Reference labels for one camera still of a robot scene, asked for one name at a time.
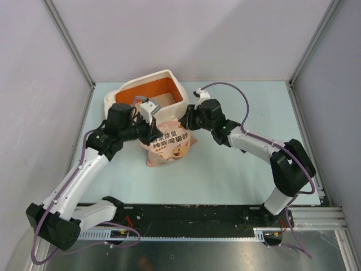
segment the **cartoon cat face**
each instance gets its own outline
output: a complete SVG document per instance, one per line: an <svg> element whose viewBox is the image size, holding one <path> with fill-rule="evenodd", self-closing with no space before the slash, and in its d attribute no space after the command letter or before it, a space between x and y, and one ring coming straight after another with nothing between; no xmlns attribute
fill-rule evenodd
<svg viewBox="0 0 361 271"><path fill-rule="evenodd" d="M189 150L189 148L188 148L188 142L187 142L184 146L181 146L181 144L179 144L177 147L172 149L171 154L173 157L182 158L183 156L185 156L187 154L188 150Z"/></svg>

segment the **light blue table surface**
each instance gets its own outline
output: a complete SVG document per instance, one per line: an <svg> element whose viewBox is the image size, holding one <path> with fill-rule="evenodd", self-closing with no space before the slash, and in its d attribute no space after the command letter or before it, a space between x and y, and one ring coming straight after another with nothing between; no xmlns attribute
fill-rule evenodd
<svg viewBox="0 0 361 271"><path fill-rule="evenodd" d="M192 92L210 82L181 82L190 102ZM94 129L104 116L104 96L123 83L97 83L82 135ZM250 114L245 124L253 133L269 139L301 141L285 82L234 82L247 96ZM227 86L208 89L218 99L227 118L240 122L245 114L242 96ZM274 188L271 167L261 159L240 150L217 145L205 130L193 133L198 143L188 155L160 167L146 166L147 151L138 141L126 142L94 179L81 198L95 203L111 195L125 203L144 204L261 204ZM80 157L81 142L76 159ZM304 190L311 187L307 184ZM317 193L300 195L294 202L320 204Z"/></svg>

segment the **gray wall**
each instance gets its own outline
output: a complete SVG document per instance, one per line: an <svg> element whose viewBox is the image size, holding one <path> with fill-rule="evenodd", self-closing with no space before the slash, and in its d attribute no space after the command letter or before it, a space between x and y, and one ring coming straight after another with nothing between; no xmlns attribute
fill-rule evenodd
<svg viewBox="0 0 361 271"><path fill-rule="evenodd" d="M324 182L361 254L361 1L346 0L296 83Z"/></svg>
<svg viewBox="0 0 361 271"><path fill-rule="evenodd" d="M29 229L27 206L41 203L67 171L90 88L40 0L0 1L0 63L0 270L5 270Z"/></svg>
<svg viewBox="0 0 361 271"><path fill-rule="evenodd" d="M54 0L96 82L287 80L330 2Z"/></svg>

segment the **pink plastic bag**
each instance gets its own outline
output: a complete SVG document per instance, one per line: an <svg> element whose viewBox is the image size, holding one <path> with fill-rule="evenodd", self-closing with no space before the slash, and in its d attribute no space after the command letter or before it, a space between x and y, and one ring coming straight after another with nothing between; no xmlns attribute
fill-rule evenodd
<svg viewBox="0 0 361 271"><path fill-rule="evenodd" d="M177 161L187 155L192 144L197 140L192 137L192 131L181 126L175 119L157 126L163 136L153 141L150 146L141 144L149 151L147 166L156 167Z"/></svg>

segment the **red wire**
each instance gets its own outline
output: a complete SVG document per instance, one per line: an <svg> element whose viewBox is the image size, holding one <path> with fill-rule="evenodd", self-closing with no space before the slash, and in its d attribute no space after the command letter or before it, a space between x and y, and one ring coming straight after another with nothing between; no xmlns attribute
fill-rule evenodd
<svg viewBox="0 0 361 271"><path fill-rule="evenodd" d="M126 221L128 221L128 226L130 226L131 228L133 228L133 223L131 222L129 216L125 217Z"/></svg>
<svg viewBox="0 0 361 271"><path fill-rule="evenodd" d="M280 223L281 223L281 226L282 226L282 232L284 233L287 230L287 225L282 219L280 220Z"/></svg>

